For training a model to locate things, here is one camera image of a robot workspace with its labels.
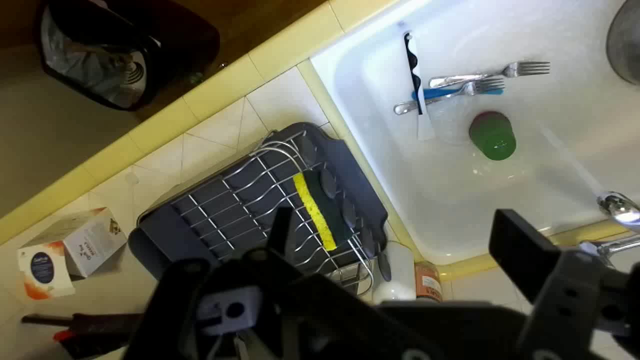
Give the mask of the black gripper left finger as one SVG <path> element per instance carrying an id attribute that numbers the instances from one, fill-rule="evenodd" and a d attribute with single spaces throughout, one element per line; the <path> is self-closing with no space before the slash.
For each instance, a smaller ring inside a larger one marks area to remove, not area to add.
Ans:
<path id="1" fill-rule="evenodd" d="M 293 223 L 278 208 L 269 240 L 220 267 L 205 259 L 172 263 L 136 327 L 125 360 L 238 358 L 234 340 L 249 338 L 258 360 L 339 360 L 349 342 L 326 327 L 314 290 L 336 290 L 325 277 L 309 277 L 282 255 Z"/>

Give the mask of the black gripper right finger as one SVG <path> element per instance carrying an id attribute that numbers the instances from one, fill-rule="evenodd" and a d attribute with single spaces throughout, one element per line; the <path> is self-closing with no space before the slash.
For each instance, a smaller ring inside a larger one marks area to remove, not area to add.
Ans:
<path id="1" fill-rule="evenodd" d="M 598 360 L 597 330 L 640 358 L 640 268 L 621 273 L 601 257 L 565 250 L 510 208 L 495 213 L 489 253 L 533 304 L 518 360 Z"/>

